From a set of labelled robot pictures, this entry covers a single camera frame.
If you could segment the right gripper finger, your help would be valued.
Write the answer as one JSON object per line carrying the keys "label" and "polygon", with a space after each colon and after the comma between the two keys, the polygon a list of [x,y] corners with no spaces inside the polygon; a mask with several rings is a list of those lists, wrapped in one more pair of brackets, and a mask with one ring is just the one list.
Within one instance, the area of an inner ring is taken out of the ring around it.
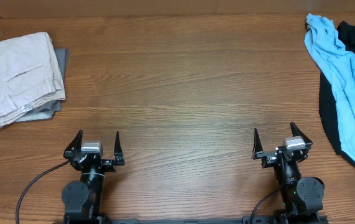
{"label": "right gripper finger", "polygon": [[303,132],[300,131],[298,126],[293,121],[290,122],[290,128],[291,128],[293,137],[300,136],[304,140],[304,143],[306,146],[312,145],[312,141]]}
{"label": "right gripper finger", "polygon": [[257,128],[254,129],[254,145],[252,149],[252,158],[259,159],[263,156],[264,150],[260,141],[259,133]]}

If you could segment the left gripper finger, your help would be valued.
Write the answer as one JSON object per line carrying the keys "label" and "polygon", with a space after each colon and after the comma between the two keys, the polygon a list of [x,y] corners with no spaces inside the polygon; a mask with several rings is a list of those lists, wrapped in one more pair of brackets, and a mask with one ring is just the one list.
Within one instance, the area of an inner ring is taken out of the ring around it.
{"label": "left gripper finger", "polygon": [[119,132],[116,132],[116,138],[115,138],[115,143],[114,143],[114,156],[115,157],[122,157],[122,147],[121,147],[121,142],[120,142],[120,137],[119,137]]}
{"label": "left gripper finger", "polygon": [[65,152],[75,151],[75,150],[79,151],[81,149],[82,139],[83,139],[83,130],[80,129],[76,134],[75,138],[73,139],[73,141],[65,149]]}

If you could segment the light blue t-shirt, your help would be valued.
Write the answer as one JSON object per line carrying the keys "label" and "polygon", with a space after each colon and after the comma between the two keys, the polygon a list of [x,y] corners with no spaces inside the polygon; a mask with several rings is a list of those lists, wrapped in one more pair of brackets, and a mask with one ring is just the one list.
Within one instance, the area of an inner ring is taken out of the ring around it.
{"label": "light blue t-shirt", "polygon": [[306,23],[305,47],[331,84],[341,149],[355,161],[355,54],[339,40],[332,20],[308,14]]}

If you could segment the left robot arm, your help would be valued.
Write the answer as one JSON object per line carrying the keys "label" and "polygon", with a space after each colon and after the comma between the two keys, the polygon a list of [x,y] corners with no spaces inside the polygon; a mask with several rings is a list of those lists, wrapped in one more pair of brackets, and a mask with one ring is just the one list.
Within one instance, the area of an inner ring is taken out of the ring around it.
{"label": "left robot arm", "polygon": [[63,153],[64,158],[77,171],[80,180],[68,183],[62,190],[65,205],[64,223],[110,223],[107,214],[101,213],[101,200],[105,173],[115,172],[125,164],[119,133],[114,143],[114,157],[103,159],[103,145],[99,141],[83,141],[80,130]]}

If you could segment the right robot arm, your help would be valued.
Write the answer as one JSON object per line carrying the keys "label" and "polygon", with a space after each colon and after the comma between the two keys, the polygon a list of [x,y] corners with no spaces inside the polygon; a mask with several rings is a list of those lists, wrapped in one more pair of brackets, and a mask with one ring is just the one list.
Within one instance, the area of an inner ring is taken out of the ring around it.
{"label": "right robot arm", "polygon": [[254,130],[252,158],[260,159],[262,168],[273,168],[278,189],[266,195],[254,207],[249,223],[255,223],[258,208],[271,196],[280,193],[283,209],[265,217],[268,223],[328,223],[326,216],[320,216],[323,209],[325,184],[317,177],[302,177],[298,163],[308,158],[313,142],[298,126],[290,123],[292,136],[273,152],[263,150],[258,130]]}

